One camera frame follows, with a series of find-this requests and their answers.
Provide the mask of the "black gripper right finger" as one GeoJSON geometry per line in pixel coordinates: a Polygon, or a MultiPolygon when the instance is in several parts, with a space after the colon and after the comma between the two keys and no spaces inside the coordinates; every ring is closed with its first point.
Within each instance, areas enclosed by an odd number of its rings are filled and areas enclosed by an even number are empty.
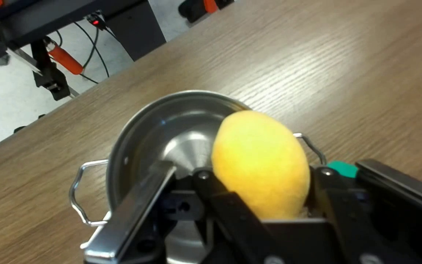
{"type": "Polygon", "coordinates": [[[358,167],[355,176],[358,182],[377,186],[422,210],[420,180],[372,158],[360,160],[355,166],[358,167]]]}

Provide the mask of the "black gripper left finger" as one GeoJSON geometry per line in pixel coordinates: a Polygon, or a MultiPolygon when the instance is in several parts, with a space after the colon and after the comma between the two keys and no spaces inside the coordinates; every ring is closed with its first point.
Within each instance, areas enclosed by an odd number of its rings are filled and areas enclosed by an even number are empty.
{"type": "Polygon", "coordinates": [[[175,171],[169,161],[158,161],[134,183],[111,217],[83,249],[87,264],[118,264],[147,212],[175,171]]]}

